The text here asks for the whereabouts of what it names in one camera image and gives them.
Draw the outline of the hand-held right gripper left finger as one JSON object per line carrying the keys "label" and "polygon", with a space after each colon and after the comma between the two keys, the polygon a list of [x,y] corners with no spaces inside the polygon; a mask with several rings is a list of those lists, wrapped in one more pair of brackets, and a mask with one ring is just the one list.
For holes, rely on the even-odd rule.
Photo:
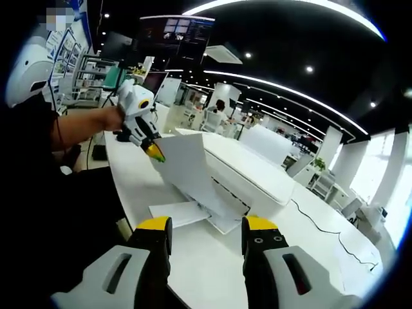
{"label": "hand-held right gripper left finger", "polygon": [[90,264],[81,282],[51,299],[56,308],[161,308],[171,272],[173,221],[141,222],[125,246],[114,246]]}

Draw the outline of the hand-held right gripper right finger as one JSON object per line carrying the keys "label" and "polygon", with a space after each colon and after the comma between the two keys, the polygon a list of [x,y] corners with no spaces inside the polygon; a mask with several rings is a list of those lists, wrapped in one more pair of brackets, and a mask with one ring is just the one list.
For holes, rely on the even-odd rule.
{"label": "hand-held right gripper right finger", "polygon": [[243,276],[249,308],[358,308],[301,247],[289,246],[277,225],[257,216],[241,222]]}

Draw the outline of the person's left hand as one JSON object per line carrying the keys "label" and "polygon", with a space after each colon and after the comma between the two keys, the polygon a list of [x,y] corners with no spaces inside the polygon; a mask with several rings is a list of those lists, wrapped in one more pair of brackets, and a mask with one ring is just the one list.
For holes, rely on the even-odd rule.
{"label": "person's left hand", "polygon": [[125,113],[120,106],[105,108],[105,131],[121,131],[125,119]]}

